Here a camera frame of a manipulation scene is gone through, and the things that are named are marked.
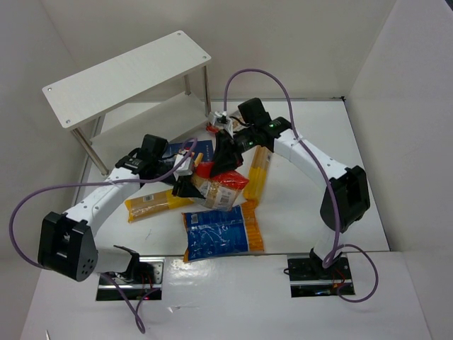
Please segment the red fusilli pasta bag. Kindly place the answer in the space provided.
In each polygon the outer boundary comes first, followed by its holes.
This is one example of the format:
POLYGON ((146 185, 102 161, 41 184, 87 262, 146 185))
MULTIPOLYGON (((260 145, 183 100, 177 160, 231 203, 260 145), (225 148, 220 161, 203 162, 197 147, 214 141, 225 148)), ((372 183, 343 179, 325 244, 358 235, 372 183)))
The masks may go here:
POLYGON ((191 183, 202 195, 190 198, 192 202, 205 208, 230 211, 234 202, 247 186, 249 180, 237 171, 227 171, 209 177, 213 162, 201 162, 191 177, 191 183))

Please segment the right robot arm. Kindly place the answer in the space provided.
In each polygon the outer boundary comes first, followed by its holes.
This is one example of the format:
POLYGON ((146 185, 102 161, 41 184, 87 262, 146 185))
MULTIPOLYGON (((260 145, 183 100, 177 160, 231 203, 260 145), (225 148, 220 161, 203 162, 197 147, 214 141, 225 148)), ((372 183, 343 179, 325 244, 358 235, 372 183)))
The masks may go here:
POLYGON ((240 104, 238 109, 243 127, 234 132, 226 126, 216 132, 210 175, 239 168, 243 153, 254 147, 264 147, 296 166, 323 191, 320 216, 328 231, 311 254, 321 261, 322 268, 329 268, 343 248, 340 236, 370 207, 365 170, 348 167, 312 145, 298 133, 292 118, 271 118, 259 98, 240 104))

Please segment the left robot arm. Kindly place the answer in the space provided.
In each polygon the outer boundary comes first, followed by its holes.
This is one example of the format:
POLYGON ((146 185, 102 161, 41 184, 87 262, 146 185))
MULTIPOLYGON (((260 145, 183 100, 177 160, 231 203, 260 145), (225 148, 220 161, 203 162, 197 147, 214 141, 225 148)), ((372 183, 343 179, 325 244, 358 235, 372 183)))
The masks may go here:
POLYGON ((43 221, 38 263, 74 281, 92 273, 119 273, 132 281, 144 269, 138 252, 115 245, 99 249, 95 237, 104 222, 143 184, 174 179, 186 170, 197 145, 186 140, 175 154, 174 164, 166 162, 168 141, 145 135, 141 147, 119 159, 107 179, 94 183, 92 193, 63 213, 48 213, 43 221))

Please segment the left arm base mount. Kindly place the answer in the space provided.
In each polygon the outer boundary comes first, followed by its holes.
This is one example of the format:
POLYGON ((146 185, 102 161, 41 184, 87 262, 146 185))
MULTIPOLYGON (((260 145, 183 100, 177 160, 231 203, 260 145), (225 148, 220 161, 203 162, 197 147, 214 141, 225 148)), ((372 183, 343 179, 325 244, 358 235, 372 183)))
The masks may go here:
MULTIPOLYGON (((129 300, 161 300, 164 278, 164 257, 143 256, 140 258, 140 269, 134 278, 126 278, 121 273, 107 272, 129 300)), ((96 301, 121 301, 121 294, 107 279, 99 278, 96 301)))

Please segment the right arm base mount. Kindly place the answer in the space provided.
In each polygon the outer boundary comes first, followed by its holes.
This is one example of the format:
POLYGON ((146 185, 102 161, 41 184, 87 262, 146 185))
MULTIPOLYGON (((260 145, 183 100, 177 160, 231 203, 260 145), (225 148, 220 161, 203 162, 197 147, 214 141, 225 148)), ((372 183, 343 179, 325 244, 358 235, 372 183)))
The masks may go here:
POLYGON ((283 273, 289 277, 292 298, 314 298, 355 295, 352 274, 347 256, 341 255, 329 268, 309 254, 289 255, 283 273))

